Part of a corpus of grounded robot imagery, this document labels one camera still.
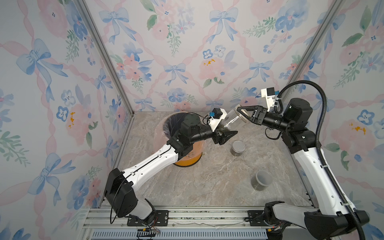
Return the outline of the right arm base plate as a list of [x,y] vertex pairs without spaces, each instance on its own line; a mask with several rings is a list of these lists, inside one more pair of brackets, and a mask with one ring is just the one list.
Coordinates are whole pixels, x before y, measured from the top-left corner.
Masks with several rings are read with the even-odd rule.
[[246,223],[249,223],[251,227],[269,227],[269,228],[277,228],[277,227],[289,227],[291,223],[287,221],[274,220],[273,222],[267,222],[263,210],[248,210],[247,217],[244,218]]

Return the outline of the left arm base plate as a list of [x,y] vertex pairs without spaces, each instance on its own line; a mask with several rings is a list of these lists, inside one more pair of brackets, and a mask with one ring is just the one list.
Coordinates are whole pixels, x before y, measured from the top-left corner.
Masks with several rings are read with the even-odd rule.
[[129,215],[128,227],[166,227],[169,221],[168,210],[155,210],[147,218],[141,220],[136,216]]

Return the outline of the glass jar with tea leaves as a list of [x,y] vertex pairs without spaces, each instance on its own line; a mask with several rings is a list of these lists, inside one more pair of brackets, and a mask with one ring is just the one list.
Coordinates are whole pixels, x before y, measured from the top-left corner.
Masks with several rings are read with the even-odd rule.
[[237,114],[235,113],[235,109],[232,109],[227,113],[227,116],[225,119],[221,120],[219,123],[217,130],[220,132],[224,131],[238,131],[242,127],[245,126],[246,123],[244,123],[242,120],[239,119]]

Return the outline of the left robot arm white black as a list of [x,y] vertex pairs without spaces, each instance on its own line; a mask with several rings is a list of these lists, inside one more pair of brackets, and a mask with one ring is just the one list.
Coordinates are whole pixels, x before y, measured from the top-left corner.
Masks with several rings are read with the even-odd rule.
[[223,145],[238,133],[236,114],[215,108],[205,118],[196,113],[181,113],[172,123],[170,139],[154,154],[123,171],[115,168],[108,176],[104,196],[111,205],[111,214],[117,218],[135,216],[151,227],[156,209],[148,200],[138,199],[136,191],[165,167],[187,156],[195,143],[213,140]]

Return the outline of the beige jar lid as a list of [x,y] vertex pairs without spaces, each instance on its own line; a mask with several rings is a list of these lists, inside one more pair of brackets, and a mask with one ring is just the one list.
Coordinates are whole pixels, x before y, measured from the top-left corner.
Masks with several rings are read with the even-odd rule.
[[247,123],[247,122],[248,122],[248,119],[243,115],[243,112],[242,112],[242,111],[238,111],[238,109],[235,108],[235,113],[237,114],[237,116],[239,117],[239,119],[242,120],[244,123]]

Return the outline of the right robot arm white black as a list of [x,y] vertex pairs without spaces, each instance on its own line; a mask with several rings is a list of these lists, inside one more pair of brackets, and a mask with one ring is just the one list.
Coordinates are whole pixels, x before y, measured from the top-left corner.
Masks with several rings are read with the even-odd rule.
[[303,99],[290,100],[283,115],[271,113],[262,106],[238,107],[237,112],[249,122],[278,130],[290,153],[299,162],[318,199],[317,209],[304,209],[282,201],[267,203],[264,221],[269,225],[294,224],[309,231],[317,240],[325,240],[357,231],[366,238],[363,225],[369,222],[365,211],[349,201],[325,160],[319,133],[307,129],[313,112]]

